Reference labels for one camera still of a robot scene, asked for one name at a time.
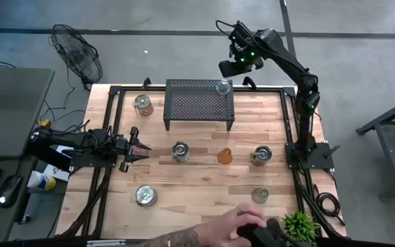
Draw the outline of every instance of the metal mesh stand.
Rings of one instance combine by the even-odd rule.
[[[167,80],[164,105],[165,129],[170,121],[226,121],[229,131],[234,122],[234,99],[216,91],[219,80]]]

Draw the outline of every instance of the wooden tabletop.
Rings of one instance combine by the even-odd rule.
[[[91,120],[88,128],[102,127],[109,87],[109,84],[93,86],[85,114],[85,121]],[[137,115],[132,106],[140,94],[148,95],[154,105],[154,112],[148,117]],[[258,205],[266,217],[281,218],[296,211],[294,182],[285,160],[287,140],[278,93],[234,93],[235,122],[230,132],[226,132],[226,122],[216,121],[172,121],[167,132],[163,122],[164,96],[164,92],[125,93],[119,134],[128,138],[131,127],[136,126],[140,142],[152,151],[149,159],[135,162],[128,173],[113,169],[102,238],[149,239],[207,222],[242,202],[254,204],[251,192],[259,187],[270,193],[266,203]],[[289,99],[287,102],[294,127]],[[111,124],[116,107],[117,97]],[[292,134],[296,140],[296,131],[292,130]],[[317,116],[313,135],[316,141],[324,140]],[[190,147],[191,156],[186,163],[172,160],[171,147],[176,141],[184,141]],[[267,145],[272,150],[272,159],[264,167],[249,162],[249,153],[258,145]],[[224,148],[232,150],[229,165],[217,162],[217,154]],[[82,168],[70,178],[56,234],[67,230],[86,205],[92,173],[93,168]],[[311,173],[321,192],[337,196],[327,173],[321,170]],[[141,185],[157,190],[158,202],[154,206],[141,208],[135,203],[135,191]],[[339,233],[346,234],[337,219],[327,219]]]

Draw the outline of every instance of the potted plant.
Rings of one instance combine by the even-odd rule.
[[[310,216],[299,211],[286,215],[283,222],[287,234],[301,242],[314,242],[316,234],[313,231],[320,227],[318,223],[313,222]]]

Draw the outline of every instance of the electric fan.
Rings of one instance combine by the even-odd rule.
[[[82,79],[83,87],[90,91],[87,84],[99,82],[103,76],[97,49],[65,24],[54,25],[50,38],[68,68]]]

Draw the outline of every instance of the gray floor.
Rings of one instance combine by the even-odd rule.
[[[286,0],[293,32],[395,34],[395,0]],[[285,31],[278,0],[0,0],[0,26],[46,27],[66,23],[75,28],[108,30],[215,31],[215,19],[244,21],[250,29]],[[0,60],[18,67],[56,70],[47,96],[55,107],[69,90],[66,69],[47,35],[0,34]],[[100,83],[154,83],[167,78],[220,78],[217,63],[228,59],[229,42],[221,36],[85,36],[100,55]],[[395,39],[295,38],[297,58],[320,79],[320,114],[324,135],[342,147],[334,154],[339,200],[347,233],[353,239],[395,243],[395,200],[381,203],[378,193],[395,188],[375,133],[359,137],[355,128],[395,105]],[[272,62],[254,71],[257,84],[292,85]],[[236,77],[240,84],[243,77]],[[84,109],[88,92],[77,85],[66,110]],[[78,124],[75,113],[53,127]],[[34,219],[15,226],[11,238],[47,235],[61,197],[34,196],[28,211]]]

